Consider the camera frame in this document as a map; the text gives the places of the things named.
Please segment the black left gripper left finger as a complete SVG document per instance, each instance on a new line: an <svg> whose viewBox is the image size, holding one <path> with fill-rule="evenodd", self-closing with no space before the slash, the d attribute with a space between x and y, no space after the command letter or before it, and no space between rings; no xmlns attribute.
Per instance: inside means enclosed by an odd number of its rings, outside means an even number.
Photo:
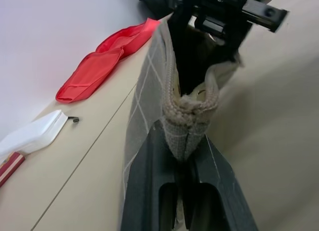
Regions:
<svg viewBox="0 0 319 231"><path fill-rule="evenodd" d="M176 167L162 124L156 121L131 164L121 230L173 230L178 194Z"/></svg>

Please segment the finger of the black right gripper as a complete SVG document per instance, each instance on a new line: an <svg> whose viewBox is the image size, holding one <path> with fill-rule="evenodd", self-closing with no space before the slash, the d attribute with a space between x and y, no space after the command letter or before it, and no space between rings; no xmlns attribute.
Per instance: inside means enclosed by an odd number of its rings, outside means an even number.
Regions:
<svg viewBox="0 0 319 231"><path fill-rule="evenodd" d="M199 0L177 0L177 6L168 19L168 27L173 45L181 43L180 35L186 29Z"/></svg>

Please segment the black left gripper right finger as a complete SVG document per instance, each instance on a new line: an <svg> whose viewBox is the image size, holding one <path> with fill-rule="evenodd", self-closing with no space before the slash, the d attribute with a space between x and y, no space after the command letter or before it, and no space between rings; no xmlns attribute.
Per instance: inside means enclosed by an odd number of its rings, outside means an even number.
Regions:
<svg viewBox="0 0 319 231"><path fill-rule="evenodd" d="M184 214L189 231L256 231L235 173L204 136L187 160Z"/></svg>

